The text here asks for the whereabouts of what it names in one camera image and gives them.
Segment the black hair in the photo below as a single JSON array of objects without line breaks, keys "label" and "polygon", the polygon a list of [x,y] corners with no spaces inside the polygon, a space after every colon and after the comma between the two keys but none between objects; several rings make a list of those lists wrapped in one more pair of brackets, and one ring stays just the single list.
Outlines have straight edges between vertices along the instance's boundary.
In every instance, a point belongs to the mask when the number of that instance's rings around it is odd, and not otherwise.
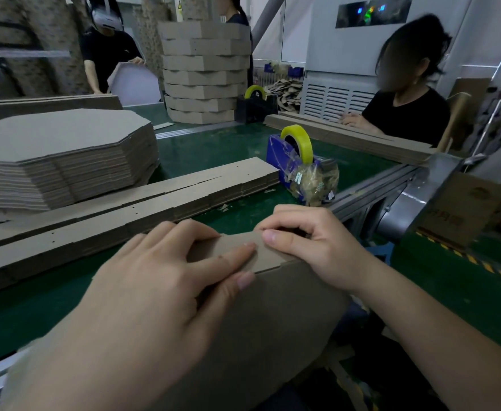
[{"label": "black hair", "polygon": [[[119,4],[117,4],[117,0],[108,0],[108,2],[110,4],[110,10],[119,16],[119,19],[121,19],[121,24],[123,24],[123,16],[121,15],[121,10],[119,9]],[[87,8],[87,14],[89,15],[89,18],[92,20],[93,10],[96,9],[97,7],[105,8],[106,3],[104,3],[104,0],[85,0],[85,7]]]},{"label": "black hair", "polygon": [[400,27],[387,39],[378,57],[376,72],[387,46],[393,44],[417,62],[424,58],[430,60],[429,67],[423,73],[424,78],[436,73],[442,74],[439,63],[444,58],[451,42],[452,37],[444,31],[439,18],[434,14],[427,14]]},{"label": "black hair", "polygon": [[241,0],[231,0],[231,2],[233,3],[233,6],[237,9],[237,11],[239,12],[239,14],[241,14],[241,16],[243,17],[243,19],[246,21],[245,24],[247,26],[250,26],[247,14],[245,13],[245,11],[243,10],[243,8],[241,7]]}]

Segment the black shirt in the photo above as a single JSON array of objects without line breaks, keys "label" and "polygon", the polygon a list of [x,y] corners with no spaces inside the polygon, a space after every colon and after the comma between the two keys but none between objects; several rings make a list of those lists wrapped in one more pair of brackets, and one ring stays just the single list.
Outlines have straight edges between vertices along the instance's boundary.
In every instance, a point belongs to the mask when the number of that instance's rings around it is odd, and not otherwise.
[{"label": "black shirt", "polygon": [[[249,25],[248,20],[245,20],[245,18],[239,13],[231,16],[231,19],[229,19],[227,22],[228,23],[238,23],[240,25],[245,25],[245,26]],[[247,73],[248,86],[254,85],[253,74],[254,74],[254,62],[252,59],[252,55],[250,55],[250,68],[249,68],[248,73]]]},{"label": "black shirt", "polygon": [[434,89],[417,100],[393,106],[395,93],[378,92],[363,117],[392,137],[420,141],[436,147],[450,120],[450,108]]},{"label": "black shirt", "polygon": [[80,37],[83,60],[91,60],[96,67],[96,76],[102,92],[107,92],[107,79],[119,62],[128,62],[142,57],[133,38],[125,32],[104,36],[95,27],[89,27]]}]

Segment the white vr headset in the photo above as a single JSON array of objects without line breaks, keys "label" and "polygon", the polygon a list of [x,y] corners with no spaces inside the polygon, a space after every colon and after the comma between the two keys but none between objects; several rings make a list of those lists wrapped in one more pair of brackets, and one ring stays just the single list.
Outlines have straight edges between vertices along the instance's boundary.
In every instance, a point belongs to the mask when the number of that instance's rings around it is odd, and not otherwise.
[{"label": "white vr headset", "polygon": [[101,26],[119,32],[123,31],[123,22],[115,12],[111,11],[109,0],[104,0],[105,8],[102,6],[93,8],[89,0],[86,0],[86,2],[95,26]]}]

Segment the tape roll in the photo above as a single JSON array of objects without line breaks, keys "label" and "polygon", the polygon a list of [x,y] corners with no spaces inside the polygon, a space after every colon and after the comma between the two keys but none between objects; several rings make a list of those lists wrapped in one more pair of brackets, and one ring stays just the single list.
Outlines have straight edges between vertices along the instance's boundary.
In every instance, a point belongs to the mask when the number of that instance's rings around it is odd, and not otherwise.
[{"label": "tape roll", "polygon": [[313,147],[311,145],[311,140],[302,126],[286,126],[281,132],[281,139],[295,148],[303,164],[313,163]]},{"label": "tape roll", "polygon": [[252,85],[249,86],[247,92],[245,92],[245,99],[250,98],[251,96],[260,97],[261,99],[266,99],[266,91],[260,85]]}]

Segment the yellow and black hazard stripe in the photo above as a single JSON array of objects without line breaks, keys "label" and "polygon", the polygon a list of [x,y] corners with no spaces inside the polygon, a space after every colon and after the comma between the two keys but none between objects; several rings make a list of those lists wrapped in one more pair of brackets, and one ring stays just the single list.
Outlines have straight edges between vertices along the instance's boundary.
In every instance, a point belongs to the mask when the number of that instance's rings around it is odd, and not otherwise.
[{"label": "yellow and black hazard stripe", "polygon": [[434,242],[435,244],[439,244],[444,249],[452,252],[453,254],[456,254],[457,256],[460,256],[463,259],[467,259],[469,262],[472,262],[473,264],[478,265],[478,266],[486,269],[488,272],[491,272],[492,274],[497,274],[497,275],[501,276],[501,269],[496,268],[495,266],[493,266],[489,262],[485,262],[485,261],[479,260],[479,259],[477,259],[473,255],[466,254],[463,251],[454,249],[451,246],[447,245],[445,242],[441,242],[441,241],[438,241],[436,239],[433,239],[429,235],[426,235],[426,234],[424,234],[422,232],[416,232],[416,234],[418,234],[419,236],[421,236],[423,238],[427,238],[427,240],[429,240],[431,242]]}]

